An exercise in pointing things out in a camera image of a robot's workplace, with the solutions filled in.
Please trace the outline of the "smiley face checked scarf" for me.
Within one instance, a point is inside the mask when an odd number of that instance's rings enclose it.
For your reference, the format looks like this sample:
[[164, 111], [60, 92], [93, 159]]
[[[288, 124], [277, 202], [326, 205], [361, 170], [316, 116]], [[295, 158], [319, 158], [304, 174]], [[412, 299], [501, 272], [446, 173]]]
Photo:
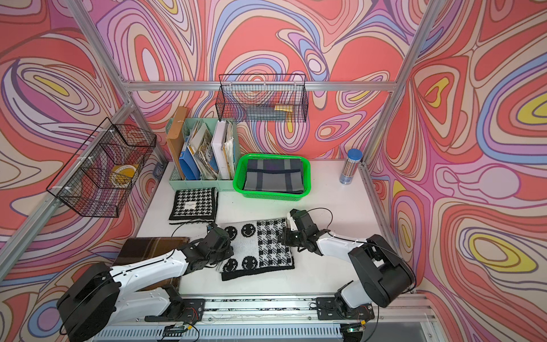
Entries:
[[224, 225], [234, 254], [218, 268], [222, 281], [294, 269], [291, 248], [278, 241], [285, 228], [285, 218]]

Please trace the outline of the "grey navy plaid scarf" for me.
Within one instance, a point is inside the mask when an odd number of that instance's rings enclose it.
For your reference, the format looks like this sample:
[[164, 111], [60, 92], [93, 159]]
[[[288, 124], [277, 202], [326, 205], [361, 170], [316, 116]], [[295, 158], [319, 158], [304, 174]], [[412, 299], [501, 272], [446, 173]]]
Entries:
[[300, 159], [251, 159], [247, 163], [243, 190], [304, 193], [303, 162]]

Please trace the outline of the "green plastic basket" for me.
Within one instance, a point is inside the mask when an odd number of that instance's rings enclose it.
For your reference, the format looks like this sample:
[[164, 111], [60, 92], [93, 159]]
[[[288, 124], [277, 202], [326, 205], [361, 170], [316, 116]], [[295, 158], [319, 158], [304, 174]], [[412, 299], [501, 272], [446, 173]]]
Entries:
[[311, 192], [311, 164], [300, 156], [247, 154], [232, 185], [246, 198], [299, 201]]

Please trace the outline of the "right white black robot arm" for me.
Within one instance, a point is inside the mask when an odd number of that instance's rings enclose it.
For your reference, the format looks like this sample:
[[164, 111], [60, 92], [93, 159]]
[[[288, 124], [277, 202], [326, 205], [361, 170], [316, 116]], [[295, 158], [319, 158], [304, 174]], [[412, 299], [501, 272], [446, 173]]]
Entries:
[[345, 284], [332, 298], [316, 299], [320, 320], [370, 320], [374, 316], [373, 304], [386, 308], [416, 284], [414, 271], [384, 237], [372, 235], [359, 240], [335, 235], [328, 228], [319, 229], [307, 210], [289, 212], [287, 227], [278, 241], [299, 252], [340, 259], [356, 272], [357, 282]]

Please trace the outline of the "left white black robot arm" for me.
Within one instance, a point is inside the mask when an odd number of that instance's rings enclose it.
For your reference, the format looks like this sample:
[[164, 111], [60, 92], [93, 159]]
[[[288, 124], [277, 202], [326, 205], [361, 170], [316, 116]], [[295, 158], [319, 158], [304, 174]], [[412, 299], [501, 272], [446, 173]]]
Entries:
[[229, 233], [214, 227], [202, 239], [142, 262], [94, 264], [58, 300], [60, 332], [70, 341], [88, 341], [111, 324], [139, 318], [192, 326], [201, 319], [198, 310], [172, 285], [159, 283], [217, 265], [233, 254]]

